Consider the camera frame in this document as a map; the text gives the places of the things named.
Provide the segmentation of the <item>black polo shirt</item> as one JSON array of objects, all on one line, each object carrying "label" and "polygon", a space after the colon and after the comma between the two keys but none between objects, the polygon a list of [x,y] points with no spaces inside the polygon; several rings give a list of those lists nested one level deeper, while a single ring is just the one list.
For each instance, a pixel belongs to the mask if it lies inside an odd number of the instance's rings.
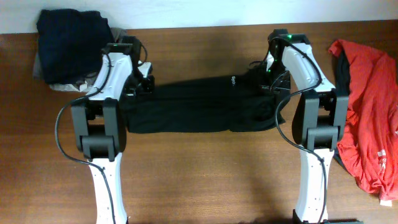
[{"label": "black polo shirt", "polygon": [[120,108],[129,132],[256,132],[284,123],[265,73],[202,78],[155,87],[125,98]]}]

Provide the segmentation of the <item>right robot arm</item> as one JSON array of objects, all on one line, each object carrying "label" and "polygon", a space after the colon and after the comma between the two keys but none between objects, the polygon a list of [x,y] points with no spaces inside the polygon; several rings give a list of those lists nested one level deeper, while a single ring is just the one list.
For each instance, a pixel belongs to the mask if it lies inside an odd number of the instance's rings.
[{"label": "right robot arm", "polygon": [[292,139],[300,151],[300,192],[293,223],[328,223],[328,174],[336,145],[344,135],[348,95],[323,74],[304,34],[276,29],[268,36],[264,63],[270,83],[262,89],[275,94],[278,116],[293,96],[299,102],[292,121]]}]

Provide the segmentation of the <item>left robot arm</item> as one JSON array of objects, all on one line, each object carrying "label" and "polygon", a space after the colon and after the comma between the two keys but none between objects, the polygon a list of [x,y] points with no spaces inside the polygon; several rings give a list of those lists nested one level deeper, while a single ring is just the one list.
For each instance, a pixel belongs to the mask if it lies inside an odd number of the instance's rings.
[{"label": "left robot arm", "polygon": [[119,102],[154,90],[151,63],[141,60],[145,47],[134,36],[108,43],[91,90],[71,105],[76,146],[94,183],[97,223],[127,223],[121,189],[121,160],[127,133]]}]

